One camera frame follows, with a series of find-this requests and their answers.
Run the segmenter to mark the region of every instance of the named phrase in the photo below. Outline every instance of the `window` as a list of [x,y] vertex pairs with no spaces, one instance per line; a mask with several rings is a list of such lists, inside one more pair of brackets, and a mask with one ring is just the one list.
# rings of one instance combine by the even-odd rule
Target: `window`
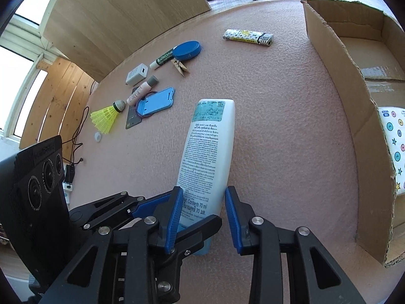
[[0,47],[0,129],[4,129],[14,99],[33,62]]
[[17,125],[15,126],[14,135],[21,137],[23,135],[24,127],[27,122],[28,114],[30,113],[31,106],[34,103],[36,94],[41,88],[42,82],[44,82],[48,73],[45,71],[39,71],[36,76],[34,83],[31,86],[30,91],[28,92],[27,98],[24,101],[24,105],[21,109],[20,116],[18,117]]
[[24,0],[15,13],[39,25],[48,3],[49,0]]

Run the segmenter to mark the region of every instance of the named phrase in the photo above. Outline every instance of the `small white cap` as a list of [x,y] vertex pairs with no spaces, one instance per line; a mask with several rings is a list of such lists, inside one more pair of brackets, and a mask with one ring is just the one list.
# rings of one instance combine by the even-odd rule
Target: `small white cap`
[[156,61],[153,61],[152,64],[149,65],[149,68],[156,70],[159,66],[160,65]]
[[94,134],[94,139],[96,140],[97,143],[100,142],[100,140],[101,140],[101,134],[100,134],[99,132],[96,132],[96,133]]

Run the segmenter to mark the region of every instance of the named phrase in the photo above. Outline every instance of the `patterned cloth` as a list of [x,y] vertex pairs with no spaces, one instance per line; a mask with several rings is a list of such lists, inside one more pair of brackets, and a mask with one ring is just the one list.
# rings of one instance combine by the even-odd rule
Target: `patterned cloth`
[[396,170],[396,194],[405,193],[405,109],[379,107],[379,116]]

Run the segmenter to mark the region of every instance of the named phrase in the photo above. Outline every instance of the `grey cap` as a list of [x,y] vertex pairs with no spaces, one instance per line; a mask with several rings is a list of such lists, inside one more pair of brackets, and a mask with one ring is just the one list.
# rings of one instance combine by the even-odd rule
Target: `grey cap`
[[149,86],[153,87],[153,86],[155,86],[155,85],[157,85],[157,84],[159,83],[159,80],[158,80],[154,75],[152,75],[152,76],[146,81],[146,83],[149,84]]

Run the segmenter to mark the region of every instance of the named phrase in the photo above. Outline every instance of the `camera lens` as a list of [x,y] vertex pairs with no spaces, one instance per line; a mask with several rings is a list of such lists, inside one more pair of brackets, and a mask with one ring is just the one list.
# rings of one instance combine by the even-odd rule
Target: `camera lens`
[[32,176],[28,183],[28,198],[34,210],[38,210],[41,206],[42,194],[38,179]]
[[45,161],[42,175],[46,190],[51,192],[55,175],[53,174],[53,165],[50,160]]
[[60,175],[63,171],[63,163],[60,154],[56,156],[56,172]]

